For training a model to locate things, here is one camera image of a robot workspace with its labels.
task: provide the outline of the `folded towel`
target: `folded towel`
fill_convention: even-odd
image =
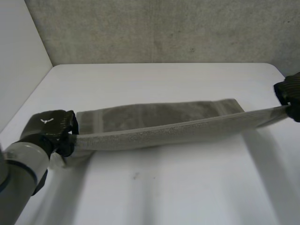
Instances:
[[[244,112],[235,99],[125,105],[78,112],[75,151],[57,165],[77,165],[96,150],[128,150],[171,143],[207,141],[264,127],[287,117],[285,108]]]

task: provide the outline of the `towel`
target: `towel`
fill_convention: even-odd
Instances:
[[[52,155],[52,164],[75,166],[97,151],[142,149],[173,143],[211,141],[271,125],[287,117],[287,106],[244,112],[235,99],[124,105],[78,112],[75,151]]]

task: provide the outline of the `concrete wall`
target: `concrete wall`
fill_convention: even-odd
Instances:
[[[53,65],[267,62],[300,71],[300,0],[26,0]]]
[[[0,132],[51,68],[25,2],[1,0]]]

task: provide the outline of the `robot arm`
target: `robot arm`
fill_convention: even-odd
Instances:
[[[69,156],[74,151],[68,133],[78,134],[73,111],[35,114],[21,140],[0,151],[0,224],[13,225],[32,195],[45,183],[50,155]]]

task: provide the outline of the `table surface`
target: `table surface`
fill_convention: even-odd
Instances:
[[[17,141],[30,116],[47,110],[223,98],[245,111],[274,107],[283,79],[264,63],[60,65],[0,142]],[[82,166],[50,170],[16,224],[299,224],[299,133],[286,119],[216,142],[97,152]]]

